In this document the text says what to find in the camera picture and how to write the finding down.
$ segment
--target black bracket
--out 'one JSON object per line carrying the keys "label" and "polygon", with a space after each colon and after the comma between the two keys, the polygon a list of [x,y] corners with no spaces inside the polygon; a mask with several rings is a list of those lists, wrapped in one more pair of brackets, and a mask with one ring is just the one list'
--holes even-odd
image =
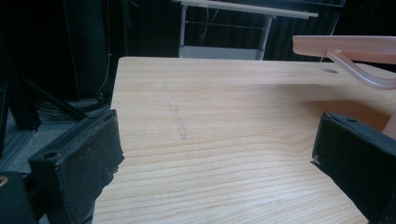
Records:
{"label": "black bracket", "polygon": [[115,110],[90,116],[29,159],[29,175],[0,174],[2,223],[84,223],[123,160]]}
{"label": "black bracket", "polygon": [[7,116],[8,86],[6,82],[0,82],[0,159],[3,157],[4,142],[6,139]]}
{"label": "black bracket", "polygon": [[324,113],[312,157],[371,223],[396,223],[396,140]]}

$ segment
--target light wood tabletop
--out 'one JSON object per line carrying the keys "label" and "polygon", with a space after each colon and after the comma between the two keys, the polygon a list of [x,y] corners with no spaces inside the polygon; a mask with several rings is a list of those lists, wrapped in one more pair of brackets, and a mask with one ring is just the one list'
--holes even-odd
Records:
{"label": "light wood tabletop", "polygon": [[311,153],[322,112],[382,131],[396,91],[334,63],[130,57],[112,108],[125,160],[93,223],[367,223]]}

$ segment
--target screw hole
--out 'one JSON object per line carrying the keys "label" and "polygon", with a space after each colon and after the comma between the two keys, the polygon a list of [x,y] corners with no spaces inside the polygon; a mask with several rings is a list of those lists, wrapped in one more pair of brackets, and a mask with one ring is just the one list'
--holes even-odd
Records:
{"label": "screw hole", "polygon": [[0,176],[0,187],[5,185],[8,181],[8,178],[6,176]]}

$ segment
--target metal rod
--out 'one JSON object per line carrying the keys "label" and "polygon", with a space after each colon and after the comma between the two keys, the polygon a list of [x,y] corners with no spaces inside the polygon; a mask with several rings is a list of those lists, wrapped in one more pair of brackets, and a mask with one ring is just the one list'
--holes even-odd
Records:
{"label": "metal rod", "polygon": [[0,159],[3,156],[4,141],[6,139],[6,127],[8,117],[8,85],[0,82]]}
{"label": "metal rod", "polygon": [[272,17],[266,17],[264,31],[262,32],[262,40],[260,41],[259,50],[257,51],[256,60],[262,61],[265,54],[265,46],[267,45],[268,35],[270,34]]}
{"label": "metal rod", "polygon": [[181,8],[180,42],[178,45],[178,57],[179,58],[183,57],[183,55],[181,53],[181,48],[184,47],[184,31],[186,28],[186,11],[187,11],[187,6],[183,6]]}
{"label": "metal rod", "polygon": [[201,25],[215,25],[215,26],[225,26],[225,27],[235,27],[235,28],[244,28],[244,29],[254,29],[254,30],[262,30],[262,27],[254,27],[254,26],[238,26],[238,25],[228,25],[228,24],[220,24],[220,23],[210,23],[210,22],[200,22],[200,21],[186,21],[186,23],[192,24],[201,24]]}

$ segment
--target wooden board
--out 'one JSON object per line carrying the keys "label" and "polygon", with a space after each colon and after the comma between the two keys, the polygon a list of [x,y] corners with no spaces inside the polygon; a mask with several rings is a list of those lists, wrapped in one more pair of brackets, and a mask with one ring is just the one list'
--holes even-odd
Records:
{"label": "wooden board", "polygon": [[396,93],[334,63],[123,58],[112,107],[126,159],[94,223],[367,223],[310,163],[319,116],[382,130]]}

